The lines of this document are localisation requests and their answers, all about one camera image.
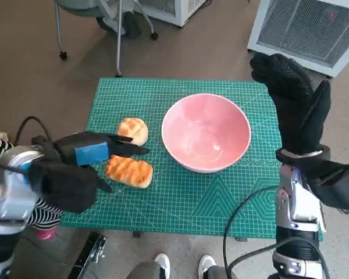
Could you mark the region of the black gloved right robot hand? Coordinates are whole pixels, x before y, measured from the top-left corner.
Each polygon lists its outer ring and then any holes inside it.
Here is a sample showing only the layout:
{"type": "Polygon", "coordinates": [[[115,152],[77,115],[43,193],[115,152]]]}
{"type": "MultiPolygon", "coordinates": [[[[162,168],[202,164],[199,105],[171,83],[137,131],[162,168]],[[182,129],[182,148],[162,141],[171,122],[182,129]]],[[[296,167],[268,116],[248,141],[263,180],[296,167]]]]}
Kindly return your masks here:
{"type": "Polygon", "coordinates": [[[266,85],[277,113],[282,148],[295,155],[322,149],[320,140],[331,106],[331,86],[316,89],[303,67],[279,53],[256,53],[250,60],[252,79],[266,85]]]}

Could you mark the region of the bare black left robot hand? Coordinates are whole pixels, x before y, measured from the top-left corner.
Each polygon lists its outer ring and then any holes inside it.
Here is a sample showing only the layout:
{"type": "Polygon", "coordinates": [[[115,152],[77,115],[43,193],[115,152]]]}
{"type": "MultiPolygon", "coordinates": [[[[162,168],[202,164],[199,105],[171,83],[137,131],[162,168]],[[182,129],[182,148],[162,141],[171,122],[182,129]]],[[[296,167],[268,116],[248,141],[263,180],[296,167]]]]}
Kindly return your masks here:
{"type": "Polygon", "coordinates": [[[132,143],[132,138],[117,134],[84,131],[54,142],[62,161],[79,167],[107,162],[106,175],[113,181],[146,189],[153,178],[153,167],[133,155],[145,155],[149,149],[132,143]]]}

